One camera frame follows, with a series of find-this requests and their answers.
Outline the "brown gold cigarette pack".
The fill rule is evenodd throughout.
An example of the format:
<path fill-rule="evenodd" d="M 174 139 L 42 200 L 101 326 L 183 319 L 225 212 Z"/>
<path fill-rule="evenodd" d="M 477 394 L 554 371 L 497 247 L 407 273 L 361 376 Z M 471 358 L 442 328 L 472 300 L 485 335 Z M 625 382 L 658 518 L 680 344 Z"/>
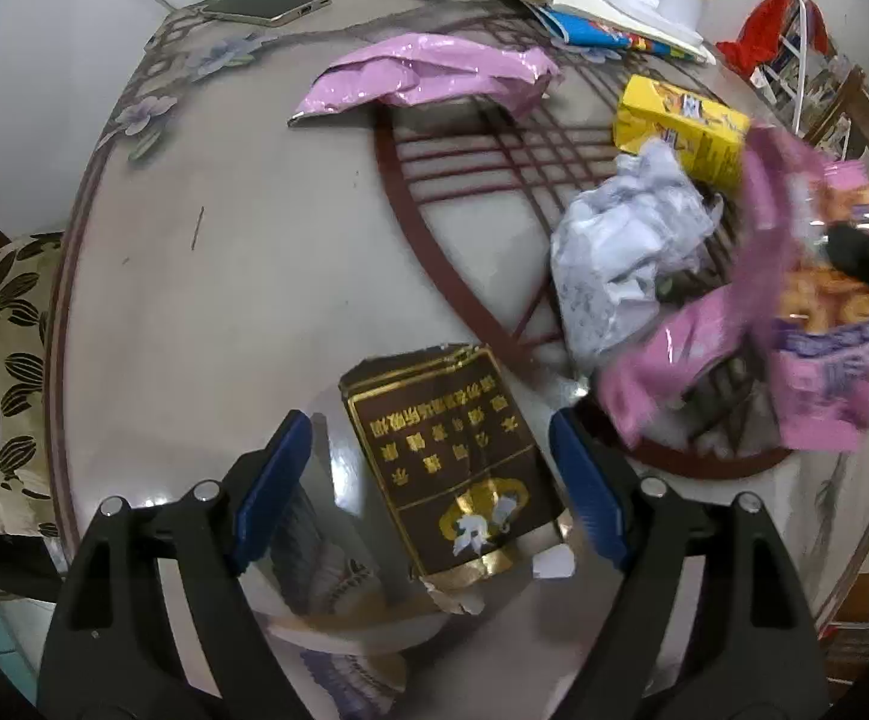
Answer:
<path fill-rule="evenodd" d="M 568 507 L 487 346 L 366 359 L 338 390 L 432 592 L 460 592 L 567 541 Z"/>

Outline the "white step ladder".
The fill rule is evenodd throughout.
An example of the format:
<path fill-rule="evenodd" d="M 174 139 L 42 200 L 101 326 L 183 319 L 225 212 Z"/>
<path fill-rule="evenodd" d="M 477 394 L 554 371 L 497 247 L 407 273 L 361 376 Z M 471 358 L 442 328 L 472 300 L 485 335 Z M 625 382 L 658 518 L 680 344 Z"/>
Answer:
<path fill-rule="evenodd" d="M 812 0 L 787 0 L 777 54 L 750 75 L 760 98 L 798 135 L 820 121 L 840 86 L 833 70 L 838 59 L 833 43 L 827 49 L 816 46 L 823 36 L 827 29 L 817 5 Z"/>

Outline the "floral cushion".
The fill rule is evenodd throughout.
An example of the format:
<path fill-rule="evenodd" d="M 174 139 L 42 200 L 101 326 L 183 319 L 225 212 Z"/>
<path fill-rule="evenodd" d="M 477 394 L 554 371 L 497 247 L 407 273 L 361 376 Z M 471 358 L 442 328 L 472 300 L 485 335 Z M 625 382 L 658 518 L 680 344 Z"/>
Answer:
<path fill-rule="evenodd" d="M 62 236 L 0 249 L 0 535 L 57 533 L 47 458 L 44 383 L 50 298 Z"/>

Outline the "white paper booklet stack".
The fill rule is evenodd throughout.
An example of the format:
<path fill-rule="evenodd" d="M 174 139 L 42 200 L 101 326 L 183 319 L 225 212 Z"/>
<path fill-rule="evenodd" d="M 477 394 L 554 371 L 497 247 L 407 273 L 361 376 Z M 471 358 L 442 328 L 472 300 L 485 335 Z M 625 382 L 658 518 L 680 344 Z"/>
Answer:
<path fill-rule="evenodd" d="M 560 46 L 575 49 L 631 50 L 695 64 L 718 60 L 701 37 L 682 37 L 677 29 L 651 25 L 618 10 L 607 0 L 519 0 Z"/>

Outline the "pink printed snack bag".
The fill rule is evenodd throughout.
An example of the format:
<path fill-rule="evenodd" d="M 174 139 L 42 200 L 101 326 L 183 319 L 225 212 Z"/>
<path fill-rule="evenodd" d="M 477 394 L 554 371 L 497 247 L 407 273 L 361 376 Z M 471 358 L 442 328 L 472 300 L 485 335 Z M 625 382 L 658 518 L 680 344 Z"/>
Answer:
<path fill-rule="evenodd" d="M 765 367 L 783 447 L 854 452 L 869 431 L 869 286 L 833 263 L 837 224 L 869 236 L 869 171 L 778 127 L 742 151 L 742 234 L 726 286 L 607 367 L 597 398 L 627 447 L 743 344 Z"/>

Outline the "crumpled white paper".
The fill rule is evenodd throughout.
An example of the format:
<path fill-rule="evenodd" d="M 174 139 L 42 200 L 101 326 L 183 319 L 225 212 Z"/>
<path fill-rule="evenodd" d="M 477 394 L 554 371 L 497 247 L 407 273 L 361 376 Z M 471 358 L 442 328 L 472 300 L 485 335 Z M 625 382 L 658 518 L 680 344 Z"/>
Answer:
<path fill-rule="evenodd" d="M 706 208 L 675 149 L 652 137 L 576 195 L 550 238 L 568 355 L 589 374 L 659 316 L 659 281 L 702 268 L 723 207 Z"/>

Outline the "small pink foil wrapper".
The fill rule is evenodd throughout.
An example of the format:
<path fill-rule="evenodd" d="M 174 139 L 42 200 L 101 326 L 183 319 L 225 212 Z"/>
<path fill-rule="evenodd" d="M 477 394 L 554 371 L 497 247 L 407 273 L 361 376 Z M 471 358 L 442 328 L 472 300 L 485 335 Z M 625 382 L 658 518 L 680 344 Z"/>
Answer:
<path fill-rule="evenodd" d="M 521 117 L 562 80 L 560 67 L 539 47 L 497 49 L 448 34 L 405 32 L 325 67 L 288 122 L 373 103 L 407 109 L 472 96 Z"/>

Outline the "yellow flattened carton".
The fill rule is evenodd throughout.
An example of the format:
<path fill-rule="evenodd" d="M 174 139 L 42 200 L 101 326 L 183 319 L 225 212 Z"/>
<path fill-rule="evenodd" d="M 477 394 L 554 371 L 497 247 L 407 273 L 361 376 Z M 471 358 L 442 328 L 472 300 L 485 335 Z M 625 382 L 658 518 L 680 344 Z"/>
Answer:
<path fill-rule="evenodd" d="M 649 138 L 674 149 L 693 181 L 723 192 L 741 187 L 742 151 L 750 119 L 695 91 L 633 75 L 612 125 L 618 151 L 636 154 Z"/>

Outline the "black smartphone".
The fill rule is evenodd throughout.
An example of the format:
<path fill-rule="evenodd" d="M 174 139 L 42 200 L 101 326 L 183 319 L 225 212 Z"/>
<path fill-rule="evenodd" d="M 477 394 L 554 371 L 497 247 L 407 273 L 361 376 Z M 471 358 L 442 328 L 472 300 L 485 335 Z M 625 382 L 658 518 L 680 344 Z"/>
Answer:
<path fill-rule="evenodd" d="M 329 7 L 332 0 L 211 0 L 200 8 L 211 20 L 281 26 Z"/>

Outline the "red cloth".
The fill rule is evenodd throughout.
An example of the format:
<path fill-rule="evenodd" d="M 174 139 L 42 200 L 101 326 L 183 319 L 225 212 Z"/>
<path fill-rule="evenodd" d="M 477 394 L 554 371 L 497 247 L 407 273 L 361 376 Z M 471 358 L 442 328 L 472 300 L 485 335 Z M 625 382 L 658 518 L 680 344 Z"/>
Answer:
<path fill-rule="evenodd" d="M 812 0 L 807 7 L 809 47 L 820 54 L 830 52 L 827 26 L 820 8 Z M 747 16 L 736 41 L 720 41 L 716 47 L 726 65 L 744 78 L 759 65 L 768 64 L 778 54 L 787 17 L 798 9 L 796 0 L 762 0 Z"/>

